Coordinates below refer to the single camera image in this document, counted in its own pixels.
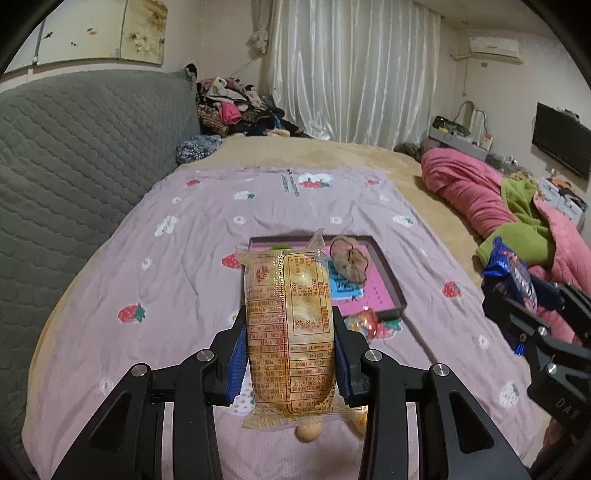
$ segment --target white curtain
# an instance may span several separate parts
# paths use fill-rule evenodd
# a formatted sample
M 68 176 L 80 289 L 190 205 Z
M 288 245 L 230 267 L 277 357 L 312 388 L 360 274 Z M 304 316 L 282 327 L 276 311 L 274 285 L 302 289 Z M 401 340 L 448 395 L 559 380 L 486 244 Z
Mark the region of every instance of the white curtain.
M 441 18 L 411 0 L 274 0 L 269 78 L 313 137 L 420 142 L 437 81 Z

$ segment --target white air conditioner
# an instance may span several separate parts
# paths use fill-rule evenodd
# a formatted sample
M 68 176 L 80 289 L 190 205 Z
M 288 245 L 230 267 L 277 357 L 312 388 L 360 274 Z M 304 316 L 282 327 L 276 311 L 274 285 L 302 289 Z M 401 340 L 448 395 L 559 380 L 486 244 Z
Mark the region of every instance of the white air conditioner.
M 470 37 L 470 50 L 481 58 L 523 63 L 521 45 L 512 38 Z

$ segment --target wall-mounted television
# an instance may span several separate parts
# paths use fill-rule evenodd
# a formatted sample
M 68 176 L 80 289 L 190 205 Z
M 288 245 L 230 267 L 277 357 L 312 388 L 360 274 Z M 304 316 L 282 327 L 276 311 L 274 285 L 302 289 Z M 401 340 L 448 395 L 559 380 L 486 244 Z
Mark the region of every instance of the wall-mounted television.
M 570 115 L 538 103 L 531 142 L 579 177 L 589 178 L 591 130 Z

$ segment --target metal screw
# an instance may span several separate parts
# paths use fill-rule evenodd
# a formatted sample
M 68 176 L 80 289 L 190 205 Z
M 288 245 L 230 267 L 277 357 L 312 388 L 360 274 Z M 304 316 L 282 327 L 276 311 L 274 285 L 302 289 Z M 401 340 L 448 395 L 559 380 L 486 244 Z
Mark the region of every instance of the metal screw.
M 134 377 L 143 377 L 147 371 L 148 371 L 148 367 L 146 367 L 144 364 L 134 365 L 131 368 L 131 374 Z
M 209 362 L 214 356 L 215 354 L 208 349 L 199 350 L 197 352 L 197 360 L 199 360 L 200 362 Z
M 435 364 L 433 372 L 440 377 L 446 377 L 449 375 L 449 367 L 446 364 Z
M 379 362 L 382 359 L 382 352 L 379 350 L 368 350 L 365 352 L 365 358 L 370 362 Z

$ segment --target headboard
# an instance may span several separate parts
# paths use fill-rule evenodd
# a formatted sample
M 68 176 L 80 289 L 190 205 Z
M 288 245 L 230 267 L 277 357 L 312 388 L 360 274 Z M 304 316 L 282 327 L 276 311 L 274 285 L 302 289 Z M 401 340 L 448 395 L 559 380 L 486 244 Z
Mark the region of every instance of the headboard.
M 34 476 L 21 429 L 39 335 L 86 261 L 174 170 L 177 144 L 199 132 L 194 95 L 184 72 L 140 70 L 0 93 L 0 472 L 12 455 Z

